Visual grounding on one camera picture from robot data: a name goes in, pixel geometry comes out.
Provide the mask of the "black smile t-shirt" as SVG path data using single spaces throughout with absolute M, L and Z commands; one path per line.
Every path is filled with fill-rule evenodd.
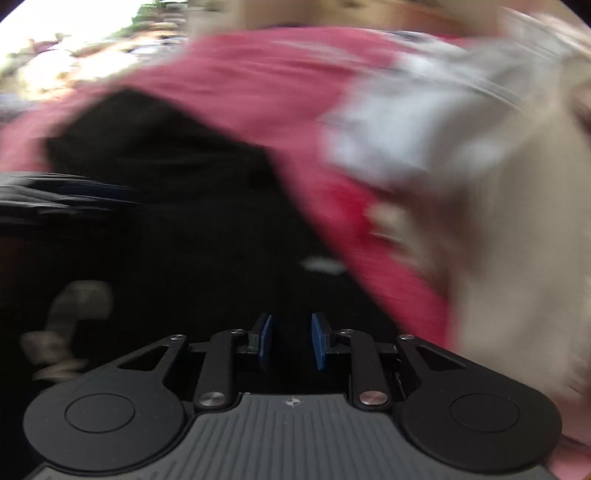
M 43 368 L 88 370 L 162 337 L 273 314 L 283 384 L 315 387 L 311 314 L 377 339 L 393 320 L 301 217 L 263 149 L 124 89 L 47 141 L 51 168 L 104 184 L 105 209 L 1 211 L 1 475 L 38 464 L 24 411 Z

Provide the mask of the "beige trousers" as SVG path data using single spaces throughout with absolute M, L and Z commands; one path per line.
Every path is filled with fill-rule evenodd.
M 543 121 L 455 195 L 370 208 L 396 258 L 448 295 L 453 350 L 547 394 L 590 441 L 590 63 L 563 63 Z

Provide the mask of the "white grey shirt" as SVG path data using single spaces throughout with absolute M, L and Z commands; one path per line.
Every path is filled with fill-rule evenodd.
M 447 190 L 508 159 L 557 91 L 563 45 L 545 39 L 432 43 L 360 77 L 325 115 L 325 155 L 357 180 L 389 188 L 422 179 Z

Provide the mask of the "pink floral bed blanket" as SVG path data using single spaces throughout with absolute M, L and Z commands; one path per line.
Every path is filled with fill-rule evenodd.
M 87 108 L 124 89 L 162 100 L 235 141 L 266 151 L 288 199 L 335 257 L 314 270 L 346 270 L 396 325 L 376 342 L 388 408 L 356 408 L 348 378 L 320 371 L 315 387 L 280 379 L 271 315 L 266 364 L 231 409 L 195 409 L 204 354 L 173 333 L 103 365 L 43 368 L 47 386 L 24 411 L 38 456 L 24 479 L 556 479 L 564 435 L 556 403 L 539 389 L 452 348 L 452 308 L 396 247 L 374 232 L 370 208 L 407 195 L 442 200 L 471 181 L 433 190 L 422 179 L 389 188 L 360 181 L 325 155 L 325 115 L 353 84 L 432 43 L 555 37 L 563 63 L 582 56 L 524 18 L 501 38 L 338 27 L 273 28 L 199 39 L 165 62 L 79 88 L 1 131 L 1 174 L 57 173 L 49 139 Z M 311 340 L 311 320 L 308 324 Z

